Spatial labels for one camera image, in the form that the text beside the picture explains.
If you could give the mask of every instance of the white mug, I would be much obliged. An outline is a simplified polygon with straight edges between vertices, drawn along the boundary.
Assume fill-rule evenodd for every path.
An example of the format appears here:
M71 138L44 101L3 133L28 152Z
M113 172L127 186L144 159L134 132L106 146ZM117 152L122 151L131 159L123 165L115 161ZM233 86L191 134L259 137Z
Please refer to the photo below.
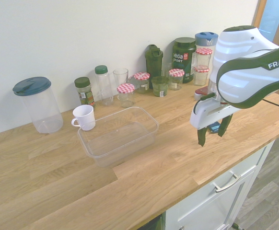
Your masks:
M95 127L96 123L95 117L93 115L93 107L88 104L83 104L75 108L72 112L74 119L71 121L71 124L75 127L82 127L84 131L91 130Z

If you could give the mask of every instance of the white wall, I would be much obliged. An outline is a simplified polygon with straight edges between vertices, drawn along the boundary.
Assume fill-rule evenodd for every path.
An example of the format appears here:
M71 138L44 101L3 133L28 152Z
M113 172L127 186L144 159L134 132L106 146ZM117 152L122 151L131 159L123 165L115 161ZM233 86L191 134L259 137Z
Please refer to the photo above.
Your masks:
M257 0L0 0L0 132L31 122L12 88L44 76L61 112L80 105L73 81L94 67L146 69L156 44L169 62L175 38L251 24Z

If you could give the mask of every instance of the blue object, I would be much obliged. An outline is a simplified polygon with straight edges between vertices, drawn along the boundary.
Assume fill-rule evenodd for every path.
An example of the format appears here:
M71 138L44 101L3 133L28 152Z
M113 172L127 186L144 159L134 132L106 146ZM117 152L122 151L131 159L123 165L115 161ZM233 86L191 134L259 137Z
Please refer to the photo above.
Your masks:
M217 43L218 34L213 32L201 32L195 34L197 46L215 46Z
M211 131L211 133L218 133L218 130L220 128L219 122L214 122L213 124L208 126L208 129Z
M14 88L14 94L18 96L29 96L45 91L51 86L51 81L45 77L33 77L22 80Z

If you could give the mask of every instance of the red checkered lid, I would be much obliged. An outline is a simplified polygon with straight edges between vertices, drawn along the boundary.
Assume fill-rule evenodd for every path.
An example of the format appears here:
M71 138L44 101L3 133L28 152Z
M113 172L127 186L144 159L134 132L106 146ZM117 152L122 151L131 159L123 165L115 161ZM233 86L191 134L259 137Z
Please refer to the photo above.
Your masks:
M184 75L183 69L171 69L169 75L172 77L182 77Z
M199 48L196 50L196 53L201 55L209 55L212 54L212 50L209 48Z
M123 83L117 87L119 93L129 93L134 91L134 85L130 83Z
M149 79L150 74L149 74L149 73L146 73L146 72L139 72L139 73L134 74L133 76L134 76L134 78L135 78L136 80L142 81L142 80L147 80L147 79Z
M203 66L203 65L195 66L194 70L198 73L206 73L210 71L210 69L207 66Z

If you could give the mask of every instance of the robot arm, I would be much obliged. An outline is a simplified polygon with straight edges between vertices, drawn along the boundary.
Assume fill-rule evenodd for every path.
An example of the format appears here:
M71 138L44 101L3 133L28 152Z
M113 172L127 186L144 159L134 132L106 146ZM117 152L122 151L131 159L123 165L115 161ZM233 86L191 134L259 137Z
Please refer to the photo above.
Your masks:
M233 113L279 89L279 46L252 26L224 30L216 44L208 88L209 97L196 104L190 119L201 146L208 125L223 119L222 136Z

